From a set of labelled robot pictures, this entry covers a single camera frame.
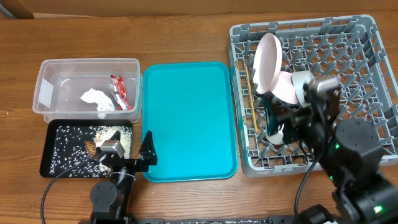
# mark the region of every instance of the teal tray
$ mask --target teal tray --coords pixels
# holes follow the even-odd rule
[[[220,62],[153,65],[144,74],[142,139],[158,157],[151,182],[225,179],[238,168],[228,68]]]

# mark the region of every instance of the plastic container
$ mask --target plastic container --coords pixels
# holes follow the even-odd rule
[[[273,145],[263,140],[264,107],[260,97],[250,96],[246,75],[252,80],[256,72],[252,69],[256,45],[266,33],[276,35],[282,45],[282,71],[308,70],[315,77],[337,76],[341,85],[341,112],[336,122],[348,118],[370,121],[385,151],[381,165],[398,163],[398,86],[371,16],[241,24],[229,31],[228,63],[242,170],[248,177],[298,174],[306,172],[313,162],[313,156],[308,153],[305,157],[297,142]],[[249,98],[254,102],[254,111]],[[279,103],[285,110],[296,110]],[[319,164],[314,168],[317,169],[321,169]]]
[[[118,104],[109,92],[110,75],[122,76],[127,100],[132,110],[97,111],[96,103],[80,99],[84,92],[93,88],[108,95],[115,108]],[[76,58],[55,59],[43,62],[33,99],[33,110],[53,119],[128,119],[139,121],[141,115],[142,75],[139,62],[134,58]]]

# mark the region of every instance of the candy wrapper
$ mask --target candy wrapper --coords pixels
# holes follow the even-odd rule
[[[124,87],[122,77],[115,77],[111,75],[112,83],[108,85],[108,88],[113,98],[118,102],[119,110],[132,110],[132,106],[127,100],[127,93]]]

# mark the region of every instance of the gray dish rack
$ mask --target gray dish rack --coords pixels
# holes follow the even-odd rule
[[[297,142],[275,146],[264,140],[266,121],[252,63],[256,48],[266,33],[282,45],[281,70],[311,71],[315,77],[337,76],[342,87],[336,123],[350,117],[372,122],[385,155],[382,165],[398,164],[398,87],[371,16],[343,16],[232,26],[229,31],[229,70],[234,91],[242,170],[248,177],[298,174],[307,171],[313,156],[306,157]],[[254,103],[251,109],[249,97]],[[276,97],[273,103],[294,110]],[[317,164],[314,170],[321,169]]]

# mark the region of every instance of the wooden table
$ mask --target wooden table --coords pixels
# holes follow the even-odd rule
[[[40,201],[51,181],[39,175],[47,123],[32,111],[40,64],[50,58],[134,57],[141,70],[157,63],[220,61],[226,64],[229,28],[290,19],[372,15],[398,75],[398,13],[328,12],[223,16],[109,17],[0,21],[0,223],[40,223]],[[134,150],[141,123],[134,125]],[[398,185],[397,166],[383,167]],[[130,211],[138,218],[238,218],[293,214],[303,174],[251,179],[239,167],[228,180],[153,184],[138,174]],[[60,179],[45,204],[48,223],[88,220],[90,190],[98,179]],[[322,204],[336,213],[333,186],[314,172],[300,209]]]

